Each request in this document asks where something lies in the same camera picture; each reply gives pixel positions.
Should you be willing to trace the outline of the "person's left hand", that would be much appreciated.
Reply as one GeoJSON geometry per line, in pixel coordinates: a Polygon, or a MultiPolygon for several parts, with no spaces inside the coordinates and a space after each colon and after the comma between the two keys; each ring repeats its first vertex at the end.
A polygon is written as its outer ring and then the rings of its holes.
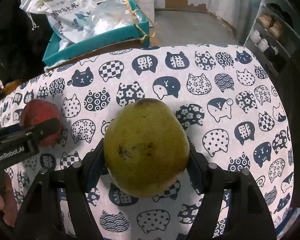
{"type": "Polygon", "coordinates": [[[17,202],[14,198],[14,192],[10,176],[5,173],[4,179],[5,194],[0,194],[0,211],[4,213],[3,220],[8,226],[14,226],[17,218],[17,202]]]}

